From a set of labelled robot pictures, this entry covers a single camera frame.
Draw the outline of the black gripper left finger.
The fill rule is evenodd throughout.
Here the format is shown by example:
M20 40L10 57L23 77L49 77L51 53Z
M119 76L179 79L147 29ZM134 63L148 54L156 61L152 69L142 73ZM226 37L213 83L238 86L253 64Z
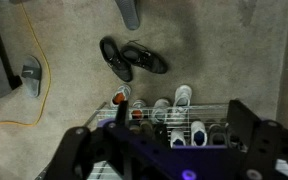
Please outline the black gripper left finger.
M124 125L128 102L122 101L112 121L105 122L95 131L85 126L68 129L46 170L44 180L87 180L94 169L94 164L106 161L119 175L124 174L123 158L109 129Z

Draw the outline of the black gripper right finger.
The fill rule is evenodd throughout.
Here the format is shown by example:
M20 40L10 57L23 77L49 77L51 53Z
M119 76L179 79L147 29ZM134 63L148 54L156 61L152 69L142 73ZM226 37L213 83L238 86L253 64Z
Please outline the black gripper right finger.
M288 180L276 162L288 165L288 129L274 120L263 120L239 100L230 100L227 122L247 152L238 175L244 180Z

